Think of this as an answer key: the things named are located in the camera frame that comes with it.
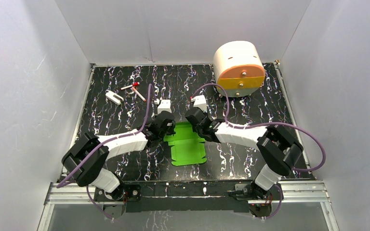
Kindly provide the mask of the green paper box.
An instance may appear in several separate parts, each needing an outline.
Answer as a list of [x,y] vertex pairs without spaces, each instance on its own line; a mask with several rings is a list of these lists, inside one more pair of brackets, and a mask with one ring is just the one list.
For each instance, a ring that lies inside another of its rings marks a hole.
[[189,122],[179,122],[174,128],[173,135],[164,137],[171,148],[172,165],[188,166],[204,164],[207,161],[205,140],[201,138]]

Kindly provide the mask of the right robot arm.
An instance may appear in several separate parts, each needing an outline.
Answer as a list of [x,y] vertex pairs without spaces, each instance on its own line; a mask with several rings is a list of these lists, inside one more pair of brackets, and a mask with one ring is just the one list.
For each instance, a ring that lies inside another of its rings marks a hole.
[[185,117],[199,137],[209,142],[233,143],[257,150],[264,167],[249,186],[236,186],[229,196],[236,200],[265,199],[283,176],[288,176],[304,148],[282,125],[239,128],[223,119],[211,120],[206,112],[193,107]]

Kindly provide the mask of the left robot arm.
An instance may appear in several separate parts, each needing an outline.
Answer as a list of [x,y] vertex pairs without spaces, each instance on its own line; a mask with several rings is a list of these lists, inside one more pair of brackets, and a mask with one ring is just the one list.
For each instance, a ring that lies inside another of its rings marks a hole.
[[112,200],[127,195],[128,188],[115,173],[105,169],[105,162],[118,155],[143,151],[163,142],[173,135],[174,115],[163,111],[147,120],[144,127],[108,136],[96,136],[86,132],[63,156],[61,163],[80,187],[95,186]]

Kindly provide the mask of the pink tube pen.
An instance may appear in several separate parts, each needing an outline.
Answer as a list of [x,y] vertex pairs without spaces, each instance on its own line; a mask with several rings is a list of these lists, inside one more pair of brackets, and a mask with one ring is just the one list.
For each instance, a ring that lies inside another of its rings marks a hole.
[[136,87],[131,87],[132,91],[143,101],[146,102],[146,98],[137,90]]

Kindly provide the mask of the red capped marker pen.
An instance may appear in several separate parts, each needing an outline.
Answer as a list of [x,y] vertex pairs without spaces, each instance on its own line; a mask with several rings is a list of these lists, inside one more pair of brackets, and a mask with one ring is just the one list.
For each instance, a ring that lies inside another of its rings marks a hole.
[[134,83],[132,83],[132,84],[130,84],[128,86],[124,86],[124,87],[120,88],[120,90],[126,90],[126,89],[129,89],[129,88],[132,88],[132,87],[136,87],[139,84],[140,84],[139,82],[134,82]]

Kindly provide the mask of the small white plastic clip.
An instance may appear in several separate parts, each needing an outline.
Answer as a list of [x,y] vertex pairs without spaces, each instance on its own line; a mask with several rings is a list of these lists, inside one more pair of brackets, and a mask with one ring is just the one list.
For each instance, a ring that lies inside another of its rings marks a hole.
[[110,101],[112,101],[112,102],[114,102],[115,104],[117,104],[117,105],[121,105],[122,104],[122,102],[124,101],[124,98],[122,98],[121,96],[119,96],[118,94],[116,94],[115,92],[113,92],[113,91],[107,91],[106,92],[106,97],[110,100]]

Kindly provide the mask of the round cream drawer cabinet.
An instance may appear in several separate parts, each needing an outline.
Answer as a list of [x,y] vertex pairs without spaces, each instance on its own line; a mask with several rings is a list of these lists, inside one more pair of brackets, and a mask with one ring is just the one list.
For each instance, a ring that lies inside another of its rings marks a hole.
[[213,70],[217,91],[229,98],[252,95],[265,77],[257,49],[249,41],[231,41],[219,47],[213,57]]

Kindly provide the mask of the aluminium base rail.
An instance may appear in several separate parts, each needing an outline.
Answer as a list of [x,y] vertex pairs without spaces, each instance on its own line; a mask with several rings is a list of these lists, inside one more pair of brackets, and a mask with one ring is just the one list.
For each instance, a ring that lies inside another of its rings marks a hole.
[[[202,180],[202,181],[128,181],[126,192],[129,201],[151,199],[211,199],[227,197],[232,191],[248,187],[248,180]],[[324,182],[320,180],[282,180],[280,187],[286,203],[329,202]],[[121,205],[122,199],[112,200],[94,186],[79,187],[72,183],[58,188],[49,187],[46,204],[88,204],[93,199],[104,205]]]

